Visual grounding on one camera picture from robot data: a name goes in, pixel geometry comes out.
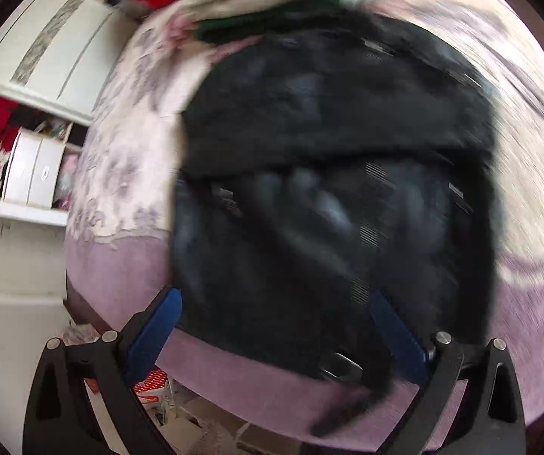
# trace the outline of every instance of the white shelf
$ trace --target white shelf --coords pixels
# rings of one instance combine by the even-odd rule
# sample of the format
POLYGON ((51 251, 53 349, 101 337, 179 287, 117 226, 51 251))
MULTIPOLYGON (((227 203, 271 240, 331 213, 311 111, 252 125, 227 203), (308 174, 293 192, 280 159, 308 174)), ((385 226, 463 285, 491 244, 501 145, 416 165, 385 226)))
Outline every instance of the white shelf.
POLYGON ((0 200, 0 218, 44 226, 58 226, 64 228, 68 223, 68 213, 65 210, 38 209, 23 205, 15 205, 0 200))

